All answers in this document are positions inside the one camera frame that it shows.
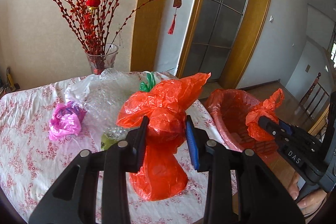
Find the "person's right hand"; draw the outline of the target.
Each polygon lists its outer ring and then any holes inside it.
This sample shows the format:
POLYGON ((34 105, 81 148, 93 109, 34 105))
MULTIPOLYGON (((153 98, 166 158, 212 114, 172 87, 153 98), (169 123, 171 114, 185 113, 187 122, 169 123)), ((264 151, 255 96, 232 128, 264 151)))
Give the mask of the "person's right hand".
MULTIPOLYGON (((297 183, 300 178, 301 176, 295 172, 288 186, 288 192, 294 200, 296 200, 299 195, 299 188, 297 183)), ((323 189, 315 190, 314 192, 311 192, 306 197, 304 197, 300 202, 298 202, 297 206, 300 208, 303 215, 308 217, 318 210, 326 196, 327 193, 323 189)))

